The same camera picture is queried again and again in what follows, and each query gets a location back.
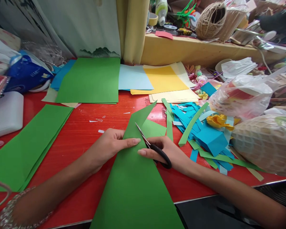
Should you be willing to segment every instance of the bottle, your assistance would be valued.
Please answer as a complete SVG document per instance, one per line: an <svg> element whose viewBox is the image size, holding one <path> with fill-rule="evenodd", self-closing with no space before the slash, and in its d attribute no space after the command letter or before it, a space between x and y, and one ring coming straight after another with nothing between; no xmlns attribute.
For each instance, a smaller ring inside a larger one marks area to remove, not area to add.
<svg viewBox="0 0 286 229"><path fill-rule="evenodd" d="M167 14L167 0L156 0L156 14L160 26L164 26Z"/></svg>

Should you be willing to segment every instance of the left hand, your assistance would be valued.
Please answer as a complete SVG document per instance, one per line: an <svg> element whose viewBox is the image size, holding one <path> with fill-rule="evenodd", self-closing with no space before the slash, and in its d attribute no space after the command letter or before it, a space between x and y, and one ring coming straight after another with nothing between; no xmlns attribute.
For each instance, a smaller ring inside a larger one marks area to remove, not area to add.
<svg viewBox="0 0 286 229"><path fill-rule="evenodd" d="M105 133L83 154L88 162L92 174L98 172L103 164L125 148L137 145L140 138L128 138L123 140L125 130L107 129Z"/></svg>

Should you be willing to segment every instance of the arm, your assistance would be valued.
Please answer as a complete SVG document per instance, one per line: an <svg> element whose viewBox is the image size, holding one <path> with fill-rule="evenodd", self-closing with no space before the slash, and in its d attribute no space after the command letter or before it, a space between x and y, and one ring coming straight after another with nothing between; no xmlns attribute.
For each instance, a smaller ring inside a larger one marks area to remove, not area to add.
<svg viewBox="0 0 286 229"><path fill-rule="evenodd" d="M14 222L18 226L38 223L117 152L140 142L137 138L122 140L123 135L124 130L106 130L79 159L25 194L14 207Z"/></svg>
<svg viewBox="0 0 286 229"><path fill-rule="evenodd" d="M238 180L193 162L167 136L149 138L148 141L163 149L173 168L213 189L261 226L286 228L285 206ZM151 149L141 149L138 153L165 163Z"/></svg>

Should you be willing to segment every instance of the black scissors handle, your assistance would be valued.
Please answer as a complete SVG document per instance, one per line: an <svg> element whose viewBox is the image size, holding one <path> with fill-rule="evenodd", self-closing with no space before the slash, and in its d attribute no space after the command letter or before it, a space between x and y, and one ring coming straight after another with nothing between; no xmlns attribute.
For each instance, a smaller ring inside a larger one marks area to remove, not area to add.
<svg viewBox="0 0 286 229"><path fill-rule="evenodd" d="M161 157L163 157L163 159L166 161L165 163L161 163L161 165L166 168L166 169L170 169L172 167L172 163L170 161L170 159L168 158L168 156L166 155L166 153L163 152L163 150L161 150L158 146L154 145L154 144L150 144L149 146L152 150L156 151L158 154L160 154Z"/></svg>

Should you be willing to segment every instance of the yellow crumpled paper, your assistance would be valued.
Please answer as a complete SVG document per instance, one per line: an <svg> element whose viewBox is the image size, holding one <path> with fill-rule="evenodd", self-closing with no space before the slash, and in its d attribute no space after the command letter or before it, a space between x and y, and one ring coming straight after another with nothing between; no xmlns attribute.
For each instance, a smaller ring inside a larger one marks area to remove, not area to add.
<svg viewBox="0 0 286 229"><path fill-rule="evenodd" d="M207 123L214 127L214 128L221 128L221 127L225 127L230 131L234 130L234 127L231 126L230 124L226 124L226 119L227 116L220 114L220 115L213 115L213 116L208 116L207 117Z"/></svg>
<svg viewBox="0 0 286 229"><path fill-rule="evenodd" d="M203 100L207 100L209 97L209 95L206 92L203 92L202 94L199 94L198 96L199 96L199 98L201 98Z"/></svg>

